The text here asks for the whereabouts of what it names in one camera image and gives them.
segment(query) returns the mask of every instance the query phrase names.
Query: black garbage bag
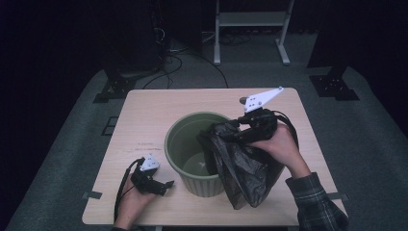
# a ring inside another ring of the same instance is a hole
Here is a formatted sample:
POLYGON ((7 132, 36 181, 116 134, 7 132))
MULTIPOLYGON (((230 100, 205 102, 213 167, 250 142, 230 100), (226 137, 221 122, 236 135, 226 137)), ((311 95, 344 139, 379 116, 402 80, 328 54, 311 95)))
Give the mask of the black garbage bag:
POLYGON ((226 122, 213 124, 197 136, 205 153, 209 173, 219 175, 228 199, 236 210, 246 204, 254 208, 259 206, 284 168, 266 151, 226 139, 239 132, 237 126, 226 122))

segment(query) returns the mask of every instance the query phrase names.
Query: white metal stand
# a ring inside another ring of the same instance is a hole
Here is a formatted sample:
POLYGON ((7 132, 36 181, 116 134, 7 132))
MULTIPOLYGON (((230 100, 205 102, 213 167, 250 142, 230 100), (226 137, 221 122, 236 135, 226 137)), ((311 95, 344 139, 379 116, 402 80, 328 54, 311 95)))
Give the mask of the white metal stand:
POLYGON ((214 64, 221 64, 219 52, 219 28, 233 26, 282 26, 280 38, 276 39, 276 45, 282 63, 289 65, 288 54, 283 45, 286 33, 288 32, 289 21, 291 20, 294 0, 290 0, 288 9, 285 12, 261 12, 261 13, 221 13, 219 11, 219 0, 216 9, 216 42, 214 44, 214 64))

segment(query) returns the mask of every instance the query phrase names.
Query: person's left hand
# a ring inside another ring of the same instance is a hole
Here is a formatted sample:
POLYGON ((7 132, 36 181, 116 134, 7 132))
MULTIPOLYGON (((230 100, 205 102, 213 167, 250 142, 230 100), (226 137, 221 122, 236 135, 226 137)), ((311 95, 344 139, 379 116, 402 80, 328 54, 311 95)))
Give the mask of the person's left hand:
POLYGON ((136 189, 129 175, 123 187, 123 195, 117 211, 114 227, 129 230, 144 208, 156 197, 153 193, 143 194, 136 189))

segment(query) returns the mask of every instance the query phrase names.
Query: dark background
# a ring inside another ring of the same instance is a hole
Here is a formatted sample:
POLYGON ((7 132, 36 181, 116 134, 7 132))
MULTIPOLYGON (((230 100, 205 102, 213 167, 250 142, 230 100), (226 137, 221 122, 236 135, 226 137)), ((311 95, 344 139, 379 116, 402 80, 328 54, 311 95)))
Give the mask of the dark background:
MULTIPOLYGON (((185 5, 186 0, 173 0, 175 9, 170 12, 183 17, 183 13, 192 15, 194 9, 201 9, 202 14, 196 14, 201 17, 195 19, 201 21, 197 27, 214 30, 215 1, 188 2, 192 5, 185 5)), ((257 4, 255 1, 245 4, 243 0, 221 2, 226 11, 281 10, 287 4, 263 0, 257 4)), ((18 207, 84 86, 98 70, 107 64, 118 64, 120 59, 104 46, 103 34, 95 32, 102 25, 105 32, 115 34, 115 24, 112 27, 106 21, 95 22, 87 3, 0 2, 0 229, 6 227, 18 207)), ((292 33, 319 31, 309 67, 330 66, 346 60, 365 76, 405 134, 408 130, 406 9, 407 3, 396 0, 296 1, 290 26, 292 33)), ((172 27, 175 22, 164 18, 163 23, 172 27)))

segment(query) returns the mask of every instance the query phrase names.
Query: hand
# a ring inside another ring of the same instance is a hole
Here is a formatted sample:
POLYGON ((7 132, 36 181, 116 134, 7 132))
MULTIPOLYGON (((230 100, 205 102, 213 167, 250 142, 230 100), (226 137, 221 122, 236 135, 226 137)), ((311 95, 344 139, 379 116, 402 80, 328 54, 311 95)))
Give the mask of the hand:
POLYGON ((294 143, 288 126, 285 124, 278 123, 271 139, 255 141, 250 145, 265 150, 273 159, 286 166, 293 178, 300 178, 311 174, 309 167, 294 143))
POLYGON ((156 197, 153 193, 143 194, 139 192, 131 181, 129 175, 123 187, 123 195, 120 200, 117 219, 114 227, 129 230, 144 208, 156 197))

